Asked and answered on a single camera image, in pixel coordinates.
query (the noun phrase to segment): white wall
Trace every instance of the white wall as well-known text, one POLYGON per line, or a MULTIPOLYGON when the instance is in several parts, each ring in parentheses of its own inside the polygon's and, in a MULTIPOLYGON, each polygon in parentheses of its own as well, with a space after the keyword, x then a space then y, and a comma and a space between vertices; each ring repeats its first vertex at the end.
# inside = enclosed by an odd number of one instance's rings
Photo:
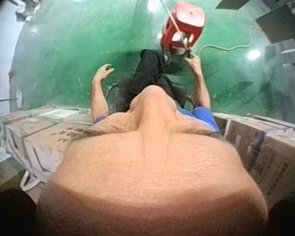
MULTIPOLYGON (((16 6, 9 1, 0 8, 0 99, 9 98, 9 76, 15 45, 23 23, 16 22, 16 6)), ((0 114, 9 113, 9 102, 0 102, 0 114)))

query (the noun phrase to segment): blue shirt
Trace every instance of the blue shirt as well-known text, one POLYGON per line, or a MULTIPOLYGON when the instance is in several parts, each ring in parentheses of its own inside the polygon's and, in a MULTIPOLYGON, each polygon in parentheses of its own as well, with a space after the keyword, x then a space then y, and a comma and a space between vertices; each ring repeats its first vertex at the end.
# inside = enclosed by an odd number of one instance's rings
MULTIPOLYGON (((215 120, 214 120, 213 114, 210 109, 205 108, 205 107, 197 107, 192 112, 187 111, 181 107, 177 107, 177 109, 184 115, 202 120, 208 126, 210 126, 214 132, 220 131, 215 120)), ((101 116, 101 117, 97 118, 96 121, 94 122, 94 124, 100 122, 101 120, 103 120, 105 118, 106 118, 105 116, 101 116)))

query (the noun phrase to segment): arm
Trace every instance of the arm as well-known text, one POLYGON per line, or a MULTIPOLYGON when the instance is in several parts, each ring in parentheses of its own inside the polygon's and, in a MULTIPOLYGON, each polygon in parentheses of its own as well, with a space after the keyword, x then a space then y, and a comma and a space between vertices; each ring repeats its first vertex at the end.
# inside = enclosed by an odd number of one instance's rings
POLYGON ((92 81, 92 118, 96 121, 101 116, 108 116, 108 104, 104 96, 104 92, 101 86, 101 82, 104 81, 114 69, 108 69, 111 66, 106 64, 98 69, 92 81))
POLYGON ((185 58, 185 61, 191 68, 195 77, 195 105, 196 107, 205 107, 210 109, 210 96, 207 90, 205 80, 203 78, 200 58, 195 54, 192 54, 192 56, 192 58, 185 58))

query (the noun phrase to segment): hand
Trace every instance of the hand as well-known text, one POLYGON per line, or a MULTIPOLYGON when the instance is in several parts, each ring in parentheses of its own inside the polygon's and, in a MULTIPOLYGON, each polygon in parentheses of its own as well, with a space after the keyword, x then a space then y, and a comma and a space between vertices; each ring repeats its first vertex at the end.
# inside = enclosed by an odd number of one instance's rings
POLYGON ((92 81, 92 84, 93 83, 97 83, 97 82, 102 82, 103 80, 105 80, 113 71, 114 69, 113 68, 110 68, 109 67, 112 66, 110 64, 105 64, 103 65, 101 68, 99 68, 97 70, 97 73, 94 75, 94 78, 93 78, 93 81, 92 81))
POLYGON ((202 74, 200 58, 196 54, 191 53, 191 55, 192 58, 184 58, 185 62, 187 62, 192 72, 202 74))

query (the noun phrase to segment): light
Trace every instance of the light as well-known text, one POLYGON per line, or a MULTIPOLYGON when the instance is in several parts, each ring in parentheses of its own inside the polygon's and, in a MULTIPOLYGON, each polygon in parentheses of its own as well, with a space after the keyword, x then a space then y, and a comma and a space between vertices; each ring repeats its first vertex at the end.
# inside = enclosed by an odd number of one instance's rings
POLYGON ((158 0, 149 0, 147 7, 150 12, 155 12, 158 9, 158 0))
POLYGON ((260 51, 258 50, 251 50, 247 55, 249 60, 255 60, 260 57, 260 51))

